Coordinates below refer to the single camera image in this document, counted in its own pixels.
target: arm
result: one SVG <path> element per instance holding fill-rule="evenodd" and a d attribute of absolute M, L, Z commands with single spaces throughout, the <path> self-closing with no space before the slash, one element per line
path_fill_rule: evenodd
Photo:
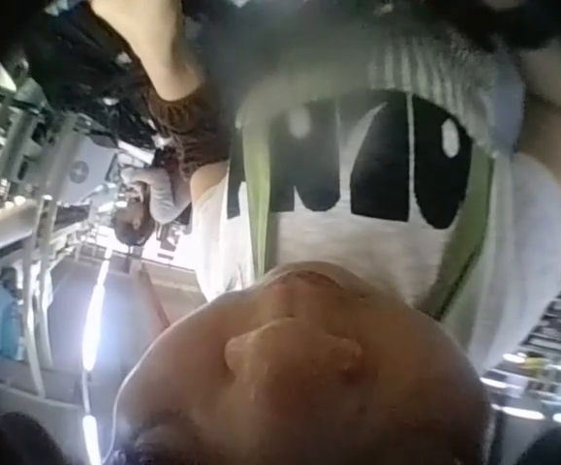
<path fill-rule="evenodd" d="M 146 70 L 155 92 L 151 94 L 151 110 L 158 108 L 178 109 L 179 115 L 189 104 L 200 100 L 206 94 L 203 72 L 182 38 L 182 14 L 180 2 L 176 0 L 92 0 L 95 13 L 107 21 L 129 43 Z M 198 118 L 186 118 L 198 124 Z M 201 142 L 200 127 L 182 127 L 181 120 L 169 124 L 178 139 L 191 136 L 191 142 L 184 147 L 185 158 L 202 159 L 202 163 L 186 163 L 194 167 L 187 172 L 191 180 L 192 201 L 196 201 L 208 189 L 217 185 L 226 175 L 228 155 L 215 153 L 209 156 L 209 149 L 225 150 L 217 138 L 207 137 Z"/>
<path fill-rule="evenodd" d="M 495 10 L 526 0 L 484 0 Z M 525 118 L 518 149 L 545 166 L 561 186 L 561 41 L 517 55 L 527 85 Z"/>

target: store shelf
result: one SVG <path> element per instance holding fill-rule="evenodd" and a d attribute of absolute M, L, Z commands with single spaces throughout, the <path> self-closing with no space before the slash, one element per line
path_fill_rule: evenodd
<path fill-rule="evenodd" d="M 551 349 L 557 351 L 556 354 L 561 356 L 561 341 L 546 338 L 543 336 L 532 335 L 524 344 L 528 351 L 539 351 L 540 349 Z"/>
<path fill-rule="evenodd" d="M 54 232 L 51 237 L 50 245 L 57 243 L 60 239 L 67 237 L 68 235 L 76 232 L 80 228 L 81 223 L 74 223 L 73 225 L 66 226 Z M 2 268 L 6 267 L 19 267 L 22 266 L 24 256 L 24 249 L 22 243 L 16 244 L 14 250 L 10 253 L 0 257 L 0 272 Z M 40 258 L 40 250 L 37 248 L 33 254 L 33 260 L 38 260 Z"/>

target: nose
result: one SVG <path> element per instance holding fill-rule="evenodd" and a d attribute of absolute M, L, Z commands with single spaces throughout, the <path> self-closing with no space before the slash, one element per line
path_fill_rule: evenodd
<path fill-rule="evenodd" d="M 231 339 L 225 360 L 250 401 L 289 413 L 356 383 L 362 348 L 295 318 L 274 320 Z"/>

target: brown sleeve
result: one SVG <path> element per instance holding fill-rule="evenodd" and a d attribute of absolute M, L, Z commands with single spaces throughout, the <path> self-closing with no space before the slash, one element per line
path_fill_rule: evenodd
<path fill-rule="evenodd" d="M 229 158 L 217 102 L 208 84 L 174 102 L 163 100 L 152 88 L 149 93 L 149 110 L 177 143 L 178 170 L 187 181 L 200 167 Z"/>

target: dark hair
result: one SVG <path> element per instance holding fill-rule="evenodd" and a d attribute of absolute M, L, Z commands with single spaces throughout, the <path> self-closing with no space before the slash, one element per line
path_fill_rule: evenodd
<path fill-rule="evenodd" d="M 131 223 L 119 220 L 114 217 L 112 219 L 112 227 L 116 240 L 129 247 L 140 247 L 146 243 L 151 235 L 155 232 L 155 220 L 151 216 L 149 210 L 150 192 L 148 186 L 144 188 L 142 204 L 144 206 L 144 216 L 138 229 L 134 228 Z"/>

